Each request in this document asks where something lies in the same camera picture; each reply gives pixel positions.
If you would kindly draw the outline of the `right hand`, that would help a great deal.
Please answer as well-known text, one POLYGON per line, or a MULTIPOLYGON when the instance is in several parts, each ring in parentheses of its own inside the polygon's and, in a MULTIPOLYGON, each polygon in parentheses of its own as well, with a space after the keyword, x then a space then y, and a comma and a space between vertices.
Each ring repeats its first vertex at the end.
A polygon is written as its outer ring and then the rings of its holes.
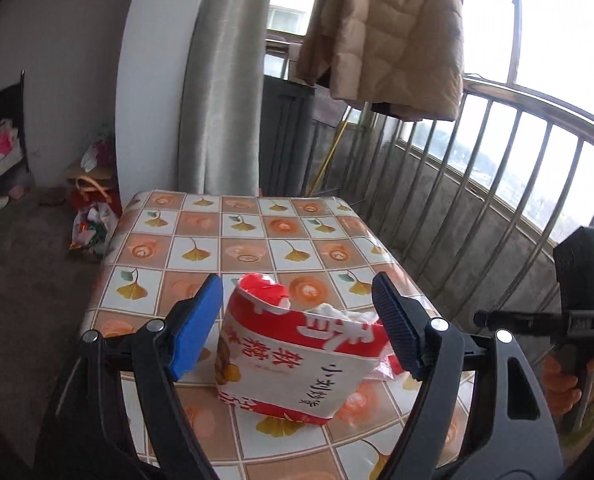
MULTIPOLYGON (((588 372, 594 374, 594 358, 589 360, 588 372)), ((578 378, 565 374, 554 354, 549 354, 543 363, 542 386, 545 389, 545 400, 553 416, 568 413, 582 397, 577 387, 578 378)), ((594 384, 591 390, 590 403, 594 402, 594 384)))

